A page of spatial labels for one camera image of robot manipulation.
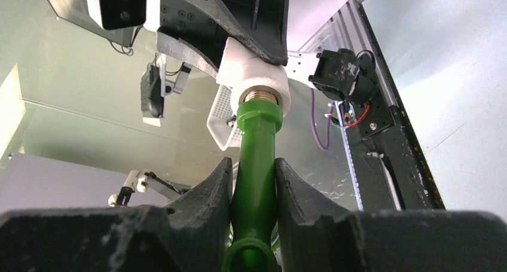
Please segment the green water faucet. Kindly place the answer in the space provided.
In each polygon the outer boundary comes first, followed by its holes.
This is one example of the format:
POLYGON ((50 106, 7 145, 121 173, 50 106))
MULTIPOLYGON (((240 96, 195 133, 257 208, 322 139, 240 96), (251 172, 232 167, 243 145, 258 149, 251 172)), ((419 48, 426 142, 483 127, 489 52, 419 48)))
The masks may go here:
POLYGON ((274 93, 256 88, 242 98, 237 126, 242 132, 237 179, 231 201, 233 241, 222 271, 277 271, 271 234, 277 222, 275 138, 283 113, 274 93))

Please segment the white pipe elbow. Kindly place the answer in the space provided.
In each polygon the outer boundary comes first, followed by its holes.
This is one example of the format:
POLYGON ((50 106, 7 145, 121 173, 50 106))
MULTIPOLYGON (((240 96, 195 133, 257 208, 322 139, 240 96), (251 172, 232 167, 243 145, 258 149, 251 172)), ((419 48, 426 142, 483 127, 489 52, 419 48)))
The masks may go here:
POLYGON ((246 95, 258 88, 274 93, 283 116, 290 110, 291 94, 284 67, 266 63, 232 37, 226 41, 216 82, 231 88, 230 106, 234 113, 246 95))

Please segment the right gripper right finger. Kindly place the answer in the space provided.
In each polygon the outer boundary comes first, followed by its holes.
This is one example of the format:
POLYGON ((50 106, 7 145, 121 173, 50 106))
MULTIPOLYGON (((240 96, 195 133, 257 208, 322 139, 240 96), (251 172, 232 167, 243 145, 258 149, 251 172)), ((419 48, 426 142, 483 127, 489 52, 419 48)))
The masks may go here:
POLYGON ((350 211, 275 161, 284 271, 505 271, 506 224, 478 211, 350 211))

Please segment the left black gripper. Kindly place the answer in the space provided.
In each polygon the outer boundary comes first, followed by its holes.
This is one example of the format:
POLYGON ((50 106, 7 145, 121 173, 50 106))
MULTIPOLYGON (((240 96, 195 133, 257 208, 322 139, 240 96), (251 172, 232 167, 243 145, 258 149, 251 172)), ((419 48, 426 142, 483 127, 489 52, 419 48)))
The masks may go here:
POLYGON ((289 0, 160 0, 159 53, 216 79, 227 38, 272 65, 286 65, 289 0))

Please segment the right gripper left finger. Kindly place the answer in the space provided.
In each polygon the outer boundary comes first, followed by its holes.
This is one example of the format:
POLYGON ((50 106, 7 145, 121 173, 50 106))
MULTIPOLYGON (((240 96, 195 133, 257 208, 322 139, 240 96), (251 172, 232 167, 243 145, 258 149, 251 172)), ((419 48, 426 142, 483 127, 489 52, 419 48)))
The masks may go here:
POLYGON ((12 210, 1 215, 2 271, 220 271, 233 162, 167 206, 12 210))

